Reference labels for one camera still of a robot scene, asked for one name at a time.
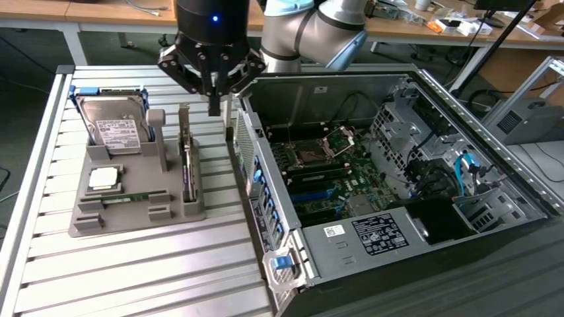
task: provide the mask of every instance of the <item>white sticker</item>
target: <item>white sticker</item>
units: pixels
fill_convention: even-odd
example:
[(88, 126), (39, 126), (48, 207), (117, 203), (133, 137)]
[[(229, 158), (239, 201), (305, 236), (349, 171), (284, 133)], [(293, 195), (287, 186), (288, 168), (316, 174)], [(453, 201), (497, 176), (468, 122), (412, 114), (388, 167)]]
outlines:
[(111, 203), (128, 203), (131, 202), (131, 198), (117, 198), (117, 199), (109, 199), (103, 201), (104, 204), (109, 205)]
[(313, 88), (313, 94), (324, 94), (328, 91), (328, 86), (317, 86)]
[(309, 180), (323, 180), (324, 178), (325, 178), (325, 175), (319, 175), (319, 176), (305, 177), (304, 179), (301, 179), (301, 181), (307, 182)]
[(344, 228), (341, 225), (325, 227), (324, 230), (327, 237), (339, 236), (340, 234), (344, 234)]
[(140, 147), (135, 120), (99, 120), (96, 126), (108, 149)]

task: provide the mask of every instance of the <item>blue cable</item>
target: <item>blue cable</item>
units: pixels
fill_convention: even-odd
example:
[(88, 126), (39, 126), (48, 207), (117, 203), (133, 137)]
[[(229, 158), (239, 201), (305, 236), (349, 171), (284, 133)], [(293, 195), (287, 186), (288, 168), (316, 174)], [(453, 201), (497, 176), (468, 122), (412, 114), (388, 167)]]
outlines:
[(459, 185), (461, 189), (461, 195), (464, 196), (464, 182), (461, 180), (461, 160), (465, 160), (468, 165), (475, 165), (476, 167), (480, 167), (480, 164), (476, 160), (476, 155), (472, 153), (463, 153), (459, 155), (455, 161), (455, 175), (456, 179), (459, 180)]

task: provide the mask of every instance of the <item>cable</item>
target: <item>cable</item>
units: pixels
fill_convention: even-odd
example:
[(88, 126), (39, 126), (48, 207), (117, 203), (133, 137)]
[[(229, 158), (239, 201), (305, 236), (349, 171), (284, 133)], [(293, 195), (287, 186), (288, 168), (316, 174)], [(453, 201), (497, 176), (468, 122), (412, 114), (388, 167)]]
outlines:
[[(476, 34), (475, 34), (475, 36), (472, 37), (472, 40), (469, 41), (469, 43), (468, 43), (468, 46), (467, 46), (467, 51), (464, 52), (464, 55), (463, 56), (465, 56), (468, 53), (469, 53), (469, 51), (472, 50), (472, 44), (475, 43), (475, 40), (476, 40), (476, 37), (477, 37), (477, 34), (480, 33), (480, 30), (483, 29), (483, 26), (484, 26), (484, 21), (485, 21), (485, 19), (483, 18), (483, 21), (481, 21), (481, 23), (480, 23), (480, 27), (477, 28), (477, 31), (476, 31)], [(447, 87), (448, 85), (452, 85), (453, 84), (453, 82), (459, 79), (459, 77), (460, 77), (460, 75), (461, 75), (461, 72), (463, 72), (463, 70), (464, 70), (464, 68), (467, 67), (467, 65), (468, 65), (468, 63), (469, 63), (469, 60), (472, 59), (472, 56), (471, 55), (468, 55), (468, 59), (467, 59), (467, 62), (464, 63), (464, 66), (460, 68), (460, 72), (459, 72), (459, 74), (456, 75), (456, 77), (453, 78), (453, 80), (452, 81), (449, 81), (448, 83), (445, 83), (444, 84), (444, 87)]]
[(47, 71), (49, 74), (52, 74), (52, 75), (55, 75), (55, 72), (52, 72), (52, 70), (49, 70), (49, 68), (47, 68), (45, 66), (43, 66), (41, 64), (39, 64), (39, 62), (36, 62), (35, 61), (35, 59), (33, 58), (31, 58), (29, 56), (28, 56), (28, 54), (27, 53), (24, 53), (12, 43), (9, 43), (8, 42), (8, 40), (5, 39), (5, 38), (3, 38), (1, 36), (0, 36), (0, 40), (5, 43), (5, 44), (8, 44), (8, 46), (11, 47), (11, 48), (13, 48), (21, 55), (24, 55), (25, 56), (25, 58), (32, 62), (32, 63), (35, 63), (44, 71)]
[[(551, 87), (553, 84), (559, 83), (560, 79), (557, 79), (556, 81), (537, 87), (533, 89), (529, 89), (529, 91), (536, 91), (536, 90), (541, 90), (544, 88)], [(479, 97), (479, 95), (485, 94), (489, 97), (492, 97), (495, 99), (495, 102), (497, 102), (500, 100), (500, 97), (496, 96), (495, 94), (513, 94), (516, 91), (500, 91), (500, 90), (495, 90), (495, 89), (479, 89), (476, 90), (468, 97), (468, 102), (467, 102), (467, 108), (472, 109), (472, 105), (475, 104), (475, 99), (476, 97)]]
[[(540, 170), (540, 172), (543, 173), (543, 175), (544, 175), (544, 177), (551, 181), (551, 182), (553, 182), (553, 183), (563, 183), (564, 182), (564, 180), (553, 180), (551, 177), (548, 177), (548, 175), (547, 175), (547, 173), (544, 172), (544, 170), (540, 168), (540, 165), (537, 164), (537, 162), (535, 162), (535, 159), (532, 158), (532, 156), (531, 156), (531, 154), (529, 154), (529, 152), (527, 152), (527, 150), (525, 150), (525, 148), (523, 147), (523, 145), (520, 145), (519, 144), (519, 146), (521, 147), (521, 149), (523, 149), (523, 152), (525, 153), (525, 155), (527, 155), (527, 157), (529, 158), (529, 160), (532, 161), (532, 164), (535, 164), (535, 166), (539, 168), (539, 170)], [(548, 155), (548, 153), (541, 149), (541, 147), (537, 145), (537, 147), (539, 147), (539, 149), (540, 149), (540, 151), (544, 153), (544, 154), (547, 154)], [(559, 163), (560, 163), (560, 165), (563, 165), (563, 168), (564, 168), (564, 163), (563, 162), (560, 162), (560, 160), (557, 160), (552, 155), (548, 155), (552, 159), (555, 159)]]
[(4, 203), (9, 198), (15, 197), (17, 194), (20, 193), (20, 191), (9, 194), (7, 197), (0, 199), (0, 203)]
[(9, 176), (12, 175), (12, 172), (9, 172), (9, 170), (7, 168), (1, 167), (1, 166), (0, 166), (0, 170), (3, 170), (7, 173), (4, 179), (0, 183), (0, 192), (1, 192), (1, 190), (4, 189), (4, 186), (7, 185), (7, 182), (8, 182)]
[(395, 176), (392, 176), (392, 175), (389, 175), (388, 173), (385, 173), (385, 172), (381, 172), (381, 174), (384, 174), (385, 176), (388, 176), (389, 178), (393, 178), (397, 182), (400, 182), (400, 183), (404, 183), (404, 184), (413, 184), (413, 183), (411, 183), (411, 182), (407, 182), (407, 181), (404, 181), (404, 180), (400, 180), (397, 177), (395, 177)]
[(125, 2), (131, 7), (133, 7), (133, 9), (140, 10), (145, 13), (149, 13), (151, 15), (155, 15), (156, 17), (160, 17), (160, 13), (155, 10), (159, 10), (159, 11), (168, 10), (168, 7), (164, 7), (164, 6), (161, 6), (161, 7), (141, 7), (140, 5), (136, 5), (133, 3), (133, 0), (125, 0)]
[(21, 83), (19, 83), (19, 82), (16, 82), (16, 81), (11, 81), (8, 78), (5, 78), (5, 77), (3, 77), (3, 76), (0, 76), (0, 79), (1, 79), (3, 81), (5, 81), (7, 83), (11, 83), (11, 84), (13, 84), (13, 85), (16, 85), (16, 86), (21, 86), (21, 87), (24, 87), (24, 88), (33, 89), (33, 90), (36, 90), (36, 91), (40, 91), (40, 92), (45, 93), (45, 94), (49, 94), (49, 92), (48, 92), (47, 90), (43, 90), (41, 88), (39, 88), (39, 87), (33, 87), (33, 86), (29, 86), (29, 85), (27, 85), (27, 84), (21, 84)]
[(356, 97), (356, 99), (355, 99), (355, 105), (353, 105), (353, 107), (352, 107), (352, 109), (351, 109), (351, 111), (349, 111), (349, 113), (347, 114), (347, 116), (344, 117), (344, 120), (347, 121), (348, 119), (349, 119), (349, 117), (351, 117), (351, 115), (355, 113), (355, 111), (356, 111), (356, 108), (357, 108), (357, 106), (359, 106), (359, 97), (357, 96), (363, 96), (364, 97), (364, 99), (375, 106), (375, 108), (376, 108), (376, 110), (380, 110), (380, 106), (372, 101), (372, 99), (371, 99), (371, 97), (364, 93), (364, 92), (361, 92), (361, 91), (359, 91), (359, 90), (355, 90), (355, 91), (352, 91), (348, 95), (347, 95), (347, 97), (344, 97), (344, 100), (343, 100), (343, 102), (341, 102), (341, 105), (339, 106), (339, 110), (336, 111), (336, 113), (335, 113), (335, 115), (333, 115), (333, 118), (331, 119), (331, 121), (329, 121), (329, 123), (332, 123), (335, 120), (336, 120), (336, 117), (339, 116), (339, 113), (341, 112), (341, 110), (343, 110), (343, 106), (344, 106), (344, 104), (347, 103), (347, 101), (349, 100), (349, 98), (351, 97)]
[[(463, 101), (463, 103), (465, 103), (465, 104), (468, 103), (468, 100), (459, 99), (459, 101)], [(476, 104), (476, 105), (479, 105), (481, 107), (492, 108), (492, 106), (488, 106), (487, 104), (480, 104), (479, 102), (473, 102), (472, 104)]]
[(420, 143), (420, 144), (419, 144), (419, 145), (417, 145), (413, 149), (411, 149), (411, 150), (409, 150), (409, 152), (407, 153), (405, 167), (407, 167), (407, 164), (409, 163), (409, 157), (411, 157), (412, 153), (415, 153), (415, 151), (416, 151), (416, 150), (419, 150), (419, 149), (423, 147), (423, 145), (425, 145), (425, 143), (427, 143), (427, 142), (431, 140), (431, 138), (433, 137), (435, 133), (436, 133), (436, 129), (433, 129), (433, 130), (429, 132), (428, 136), (423, 139), (421, 143)]
[[(339, 109), (337, 109), (337, 110), (336, 110), (336, 112), (335, 112), (335, 115), (333, 115), (332, 119), (329, 120), (329, 123), (332, 123), (332, 122), (336, 120), (336, 117), (339, 116), (339, 114), (340, 114), (340, 112), (341, 112), (341, 110), (343, 110), (343, 106), (344, 106), (344, 104), (347, 103), (347, 101), (349, 100), (349, 98), (351, 98), (352, 96), (355, 96), (355, 95), (356, 95), (356, 92), (351, 92), (351, 93), (347, 95), (347, 97), (344, 97), (344, 100), (343, 100), (343, 102), (341, 102), (341, 104), (340, 104), (340, 106), (339, 106)], [(357, 103), (359, 103), (359, 98), (356, 98), (355, 108), (356, 108)]]
[(552, 159), (552, 160), (555, 160), (556, 162), (559, 162), (560, 163), (560, 165), (563, 166), (563, 168), (564, 168), (564, 163), (563, 163), (563, 161), (561, 160), (559, 160), (557, 158), (555, 158), (551, 154), (548, 154), (547, 153), (547, 151), (540, 147), (540, 145), (539, 145), (539, 143), (535, 143), (535, 145), (537, 146), (537, 148), (539, 148), (539, 150)]

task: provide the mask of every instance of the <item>power supply label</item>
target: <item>power supply label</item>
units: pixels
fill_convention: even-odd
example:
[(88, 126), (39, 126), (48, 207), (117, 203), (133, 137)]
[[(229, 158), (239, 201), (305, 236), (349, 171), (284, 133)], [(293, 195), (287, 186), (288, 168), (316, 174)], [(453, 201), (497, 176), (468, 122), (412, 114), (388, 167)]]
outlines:
[(409, 245), (389, 213), (352, 222), (364, 250), (372, 256)]

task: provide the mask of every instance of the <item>wooden desk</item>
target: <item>wooden desk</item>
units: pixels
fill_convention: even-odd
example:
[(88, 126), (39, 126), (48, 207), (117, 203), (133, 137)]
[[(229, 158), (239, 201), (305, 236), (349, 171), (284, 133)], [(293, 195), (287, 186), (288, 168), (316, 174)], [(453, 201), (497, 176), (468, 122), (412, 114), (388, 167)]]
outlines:
[(65, 21), (71, 0), (0, 0), (0, 18)]
[[(477, 13), (483, 13), (483, 11), (473, 10), (473, 6), (460, 0), (435, 0), (437, 3), (444, 5), (445, 7), (455, 8), (461, 10), (461, 6), (467, 6), (467, 12), (469, 17), (475, 17)], [(415, 0), (405, 0), (409, 4), (411, 10), (417, 13), (425, 20), (431, 20), (435, 13), (432, 12), (423, 12), (415, 8)], [(500, 19), (505, 22), (505, 25), (509, 24), (509, 18), (500, 17)], [(384, 18), (371, 18), (367, 20), (365, 29), (368, 31), (368, 36), (371, 38), (384, 37), (399, 37), (399, 38), (419, 38), (421, 40), (428, 40), (431, 42), (460, 42), (461, 44), (465, 42), (467, 44), (472, 40), (472, 36), (464, 36), (460, 33), (455, 34), (437, 34), (433, 32), (427, 26), (421, 26), (417, 24), (409, 24), (403, 20), (387, 20)], [(479, 35), (476, 36), (476, 46), (488, 42), (495, 42), (497, 37), (501, 35), (504, 28), (493, 28), (492, 34), (488, 36)], [(525, 32), (515, 29), (509, 34), (508, 38), (505, 39), (505, 47), (511, 44), (524, 44), (524, 45), (533, 45), (533, 46), (553, 46), (561, 45), (564, 48), (564, 42), (541, 42), (535, 40)]]
[[(169, 7), (169, 10), (159, 11), (161, 16), (156, 17), (128, 6), (124, 0), (101, 0), (96, 3), (76, 3), (72, 1), (67, 10), (67, 21), (176, 27), (173, 3), (173, 0), (136, 0), (136, 4), (143, 7)], [(251, 0), (248, 30), (263, 31), (263, 25), (263, 10), (259, 3)]]

